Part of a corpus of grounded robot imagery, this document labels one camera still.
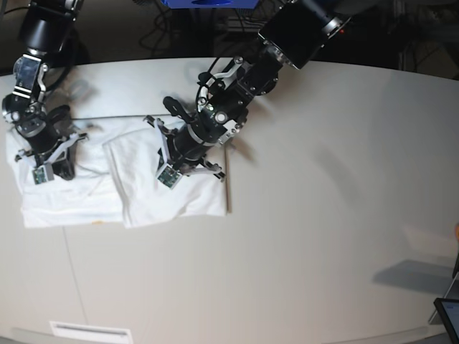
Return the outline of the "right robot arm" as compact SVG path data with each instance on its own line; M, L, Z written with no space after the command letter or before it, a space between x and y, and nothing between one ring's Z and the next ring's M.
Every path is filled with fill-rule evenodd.
M40 185L75 177L75 147L85 133L62 128L71 120L70 106L47 110L47 99L75 65L79 38L75 22L81 1L31 1L19 38L26 52L15 62L13 91L2 100L2 115L27 146L16 161L27 162Z

